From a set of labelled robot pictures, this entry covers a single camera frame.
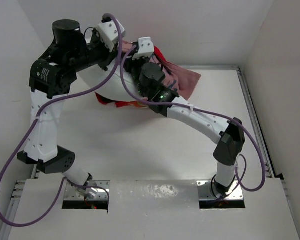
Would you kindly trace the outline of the red patterned pillowcase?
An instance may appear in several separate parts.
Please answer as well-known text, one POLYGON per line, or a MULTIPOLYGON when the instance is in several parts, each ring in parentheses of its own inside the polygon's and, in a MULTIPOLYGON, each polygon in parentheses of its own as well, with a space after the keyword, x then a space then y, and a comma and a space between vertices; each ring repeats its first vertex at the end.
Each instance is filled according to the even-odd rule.
MULTIPOLYGON (((202 75, 171 62, 168 62, 160 49, 155 46, 154 53, 150 57, 150 62, 157 64, 164 72, 165 79, 163 85, 170 90, 177 92, 180 96, 188 100, 198 85, 202 75)), ((100 89, 94 92, 97 101, 102 105, 113 105, 116 108, 135 107, 138 109, 147 108, 146 105, 132 100, 121 84, 120 69, 118 68, 111 78, 100 89)))

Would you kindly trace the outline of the white pillow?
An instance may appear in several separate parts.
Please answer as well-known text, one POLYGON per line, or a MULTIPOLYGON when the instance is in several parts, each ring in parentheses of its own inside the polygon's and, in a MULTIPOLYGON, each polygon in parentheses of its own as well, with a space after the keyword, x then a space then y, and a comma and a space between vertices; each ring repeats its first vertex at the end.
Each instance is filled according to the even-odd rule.
MULTIPOLYGON (((91 66, 78 73, 82 80, 88 85, 89 88, 93 88, 102 83, 109 75, 115 66, 116 61, 113 60, 110 65, 107 66, 108 70, 105 71, 99 67, 99 65, 91 66)), ((123 71, 123 78, 125 85, 129 91, 136 97, 140 97, 138 88, 136 87, 133 77, 130 73, 123 71)), ((109 81, 99 89, 95 91, 97 94, 105 97, 106 99, 120 102, 132 102, 135 99, 131 97, 125 90, 120 73, 120 66, 117 67, 114 75, 109 81)))

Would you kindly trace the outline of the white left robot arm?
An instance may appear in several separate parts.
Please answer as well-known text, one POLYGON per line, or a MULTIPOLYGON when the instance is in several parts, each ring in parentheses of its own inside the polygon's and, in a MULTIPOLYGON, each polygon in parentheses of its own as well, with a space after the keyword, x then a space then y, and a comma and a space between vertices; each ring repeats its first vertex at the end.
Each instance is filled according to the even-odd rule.
POLYGON ((58 145, 58 127, 65 101, 78 72, 99 65, 103 70, 116 58, 119 23, 110 17, 92 29, 90 42, 75 20, 52 24, 53 41, 30 70, 32 132, 17 159, 36 165, 44 174, 63 174, 72 186, 85 192, 93 177, 76 162, 74 152, 58 145))

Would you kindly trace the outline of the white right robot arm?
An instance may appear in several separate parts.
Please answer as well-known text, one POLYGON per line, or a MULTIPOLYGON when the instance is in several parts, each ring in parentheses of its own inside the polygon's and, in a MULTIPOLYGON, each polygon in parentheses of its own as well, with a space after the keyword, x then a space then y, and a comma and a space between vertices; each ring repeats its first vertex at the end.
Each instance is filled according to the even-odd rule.
POLYGON ((153 112, 190 126, 216 144, 213 157, 217 160, 217 173, 212 188, 225 196, 235 180, 235 164, 245 143, 241 120, 191 109, 192 105, 184 97, 164 85, 167 76, 162 64, 129 57, 123 70, 131 74, 139 99, 146 101, 153 112))

